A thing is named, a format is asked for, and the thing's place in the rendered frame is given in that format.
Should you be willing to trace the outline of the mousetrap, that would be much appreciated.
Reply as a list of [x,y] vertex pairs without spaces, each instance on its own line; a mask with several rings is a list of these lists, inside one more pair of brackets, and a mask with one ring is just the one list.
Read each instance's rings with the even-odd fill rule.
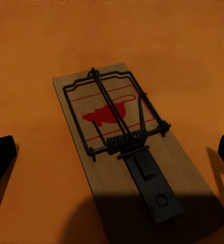
[[52,78],[109,244],[193,244],[224,207],[125,63]]

